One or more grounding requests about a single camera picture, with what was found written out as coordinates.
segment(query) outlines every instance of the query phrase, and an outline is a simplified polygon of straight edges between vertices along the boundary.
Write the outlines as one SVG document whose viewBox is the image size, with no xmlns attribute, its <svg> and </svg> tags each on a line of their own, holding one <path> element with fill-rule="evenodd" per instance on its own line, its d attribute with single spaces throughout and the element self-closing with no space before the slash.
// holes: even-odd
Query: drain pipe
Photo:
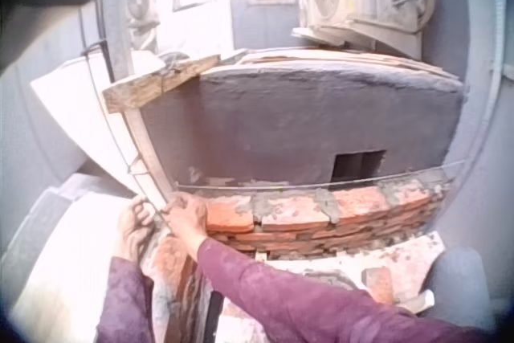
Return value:
<svg viewBox="0 0 514 343">
<path fill-rule="evenodd" d="M 461 173 L 455 178 L 454 187 L 448 193 L 446 200 L 443 202 L 443 207 L 438 215 L 430 222 L 429 227 L 432 228 L 435 223 L 444 215 L 444 213 L 451 206 L 453 201 L 457 198 L 463 186 L 466 184 L 467 179 L 470 177 L 471 172 L 476 166 L 480 155 L 482 154 L 483 147 L 485 146 L 489 130 L 491 128 L 492 117 L 496 109 L 496 102 L 500 94 L 500 86 L 504 69 L 504 53 L 505 53 L 505 24 L 506 24 L 506 9 L 507 0 L 495 0 L 496 5 L 496 23 L 495 23 L 495 51 L 492 62 L 492 78 L 491 87 L 489 88 L 489 97 L 487 104 L 480 121 L 479 128 L 477 129 L 475 138 L 471 144 L 471 148 L 466 157 L 466 162 L 463 165 Z"/>
</svg>

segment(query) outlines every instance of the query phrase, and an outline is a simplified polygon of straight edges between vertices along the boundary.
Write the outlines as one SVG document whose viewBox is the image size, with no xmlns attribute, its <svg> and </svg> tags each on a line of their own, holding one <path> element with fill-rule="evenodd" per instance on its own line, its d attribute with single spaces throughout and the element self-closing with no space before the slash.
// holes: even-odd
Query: person's left hand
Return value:
<svg viewBox="0 0 514 343">
<path fill-rule="evenodd" d="M 142 247 L 153 229 L 153 218 L 143 206 L 145 200 L 144 197 L 136 196 L 121 212 L 114 256 L 139 262 Z"/>
</svg>

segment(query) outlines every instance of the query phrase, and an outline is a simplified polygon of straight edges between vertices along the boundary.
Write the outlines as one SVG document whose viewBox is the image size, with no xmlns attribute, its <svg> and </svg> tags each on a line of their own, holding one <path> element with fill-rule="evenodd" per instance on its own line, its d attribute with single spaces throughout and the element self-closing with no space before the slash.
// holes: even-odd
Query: person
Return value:
<svg viewBox="0 0 514 343">
<path fill-rule="evenodd" d="M 97 341 L 153 342 L 153 282 L 138 265 L 152 218 L 136 197 L 120 217 Z M 421 318 L 376 303 L 366 291 L 348 291 L 257 262 L 209 238 L 200 198 L 177 194 L 163 214 L 202 273 L 255 318 L 272 342 L 481 342 L 475 328 Z"/>
</svg>

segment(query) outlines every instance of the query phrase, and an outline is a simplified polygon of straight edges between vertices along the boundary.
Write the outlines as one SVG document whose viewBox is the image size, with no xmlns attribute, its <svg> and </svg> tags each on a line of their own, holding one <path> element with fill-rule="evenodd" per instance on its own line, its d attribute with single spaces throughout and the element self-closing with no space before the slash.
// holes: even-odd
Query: person's right hand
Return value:
<svg viewBox="0 0 514 343">
<path fill-rule="evenodd" d="M 199 197 L 181 192 L 176 193 L 174 201 L 161 212 L 174 234 L 186 245 L 190 256 L 197 260 L 198 249 L 207 238 L 206 204 Z"/>
</svg>

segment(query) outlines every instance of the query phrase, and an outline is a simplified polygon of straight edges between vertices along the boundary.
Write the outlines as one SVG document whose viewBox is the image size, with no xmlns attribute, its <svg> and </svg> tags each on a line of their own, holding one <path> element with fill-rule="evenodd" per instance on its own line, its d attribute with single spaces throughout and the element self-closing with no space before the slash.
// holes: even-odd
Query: brick wall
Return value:
<svg viewBox="0 0 514 343">
<path fill-rule="evenodd" d="M 302 190 L 208 198 L 210 235 L 243 252 L 324 255 L 373 247 L 419 231 L 439 208 L 443 173 L 349 190 Z"/>
</svg>

